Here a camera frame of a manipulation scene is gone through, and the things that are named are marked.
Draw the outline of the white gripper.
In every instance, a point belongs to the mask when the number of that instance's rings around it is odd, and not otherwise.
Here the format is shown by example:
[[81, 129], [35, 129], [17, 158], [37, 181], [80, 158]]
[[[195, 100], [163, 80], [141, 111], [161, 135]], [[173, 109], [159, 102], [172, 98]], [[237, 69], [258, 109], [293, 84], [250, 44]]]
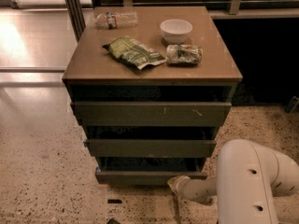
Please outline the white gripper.
[[175, 176], [167, 181], [167, 185], [173, 193], [175, 193], [179, 197], [183, 197], [185, 185], [190, 180], [191, 179], [186, 175]]

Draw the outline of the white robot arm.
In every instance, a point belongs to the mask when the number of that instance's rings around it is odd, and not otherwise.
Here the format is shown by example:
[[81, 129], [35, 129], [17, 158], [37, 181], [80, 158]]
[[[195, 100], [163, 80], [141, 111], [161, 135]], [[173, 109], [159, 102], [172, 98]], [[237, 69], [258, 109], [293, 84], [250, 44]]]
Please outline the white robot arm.
[[279, 224], [274, 199], [299, 190], [299, 165], [272, 148], [236, 139], [221, 148], [216, 177], [181, 175], [169, 179], [168, 185], [192, 202], [216, 200], [218, 224]]

